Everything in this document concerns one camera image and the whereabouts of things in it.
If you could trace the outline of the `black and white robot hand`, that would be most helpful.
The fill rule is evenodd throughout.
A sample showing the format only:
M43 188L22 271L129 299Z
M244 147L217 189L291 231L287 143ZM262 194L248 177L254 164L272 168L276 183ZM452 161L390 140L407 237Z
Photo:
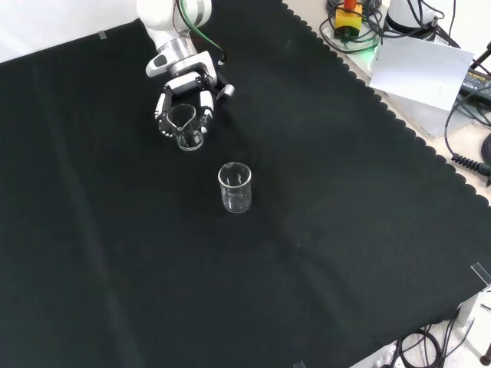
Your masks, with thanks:
M215 116L215 107L235 92L207 51L179 58L161 51L147 65L149 77L168 74L154 119L159 131L183 151L197 150Z

